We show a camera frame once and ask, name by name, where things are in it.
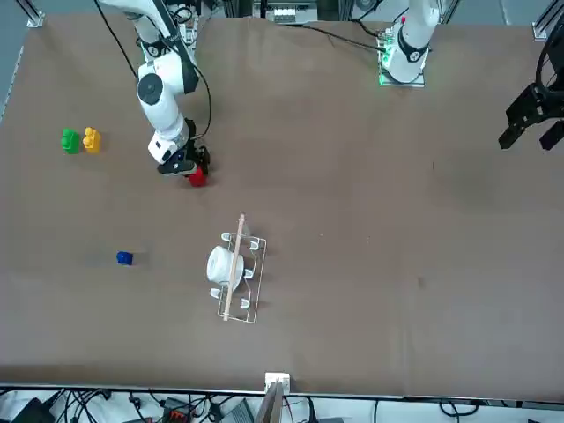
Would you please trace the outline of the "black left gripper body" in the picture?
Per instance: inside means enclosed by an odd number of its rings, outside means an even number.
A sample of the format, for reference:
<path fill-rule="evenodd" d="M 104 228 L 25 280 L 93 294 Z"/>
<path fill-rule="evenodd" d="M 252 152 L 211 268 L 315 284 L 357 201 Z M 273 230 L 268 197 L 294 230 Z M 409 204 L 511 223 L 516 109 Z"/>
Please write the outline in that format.
<path fill-rule="evenodd" d="M 526 129 L 548 119 L 563 117 L 563 100 L 547 96 L 538 85 L 527 85 L 506 109 L 508 126 Z"/>

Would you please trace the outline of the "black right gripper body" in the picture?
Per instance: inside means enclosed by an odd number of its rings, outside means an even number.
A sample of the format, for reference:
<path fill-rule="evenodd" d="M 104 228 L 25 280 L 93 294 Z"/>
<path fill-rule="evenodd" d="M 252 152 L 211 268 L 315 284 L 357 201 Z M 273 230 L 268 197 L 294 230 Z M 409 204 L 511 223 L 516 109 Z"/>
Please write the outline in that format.
<path fill-rule="evenodd" d="M 164 164 L 157 166 L 160 174 L 191 175 L 197 172 L 201 157 L 195 149 L 182 148 L 175 152 Z"/>

